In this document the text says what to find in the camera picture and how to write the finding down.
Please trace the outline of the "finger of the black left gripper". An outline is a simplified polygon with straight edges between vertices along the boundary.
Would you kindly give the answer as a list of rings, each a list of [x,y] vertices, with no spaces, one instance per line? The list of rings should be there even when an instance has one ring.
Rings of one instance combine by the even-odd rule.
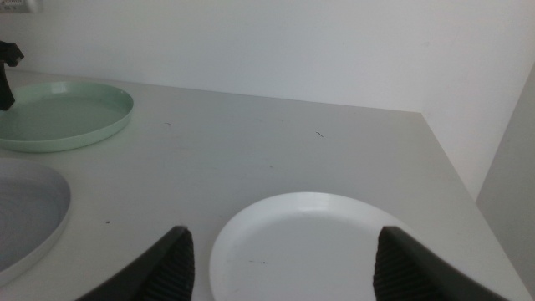
[[[24,59],[24,55],[20,48],[15,43],[1,42],[1,86],[0,86],[0,100],[1,100],[1,110],[9,110],[15,102],[13,93],[9,87],[7,75],[6,75],[6,66],[16,67]]]

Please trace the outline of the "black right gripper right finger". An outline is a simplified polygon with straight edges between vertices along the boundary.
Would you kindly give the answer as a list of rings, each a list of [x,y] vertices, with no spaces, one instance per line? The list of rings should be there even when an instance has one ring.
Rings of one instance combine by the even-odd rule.
[[[435,255],[399,227],[383,227],[375,254],[379,301],[506,301]]]

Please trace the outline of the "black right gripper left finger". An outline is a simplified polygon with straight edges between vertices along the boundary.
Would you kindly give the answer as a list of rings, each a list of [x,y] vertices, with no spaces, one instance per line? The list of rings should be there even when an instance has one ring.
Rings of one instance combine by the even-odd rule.
[[[173,227],[137,259],[81,301],[190,301],[195,282],[191,232]]]

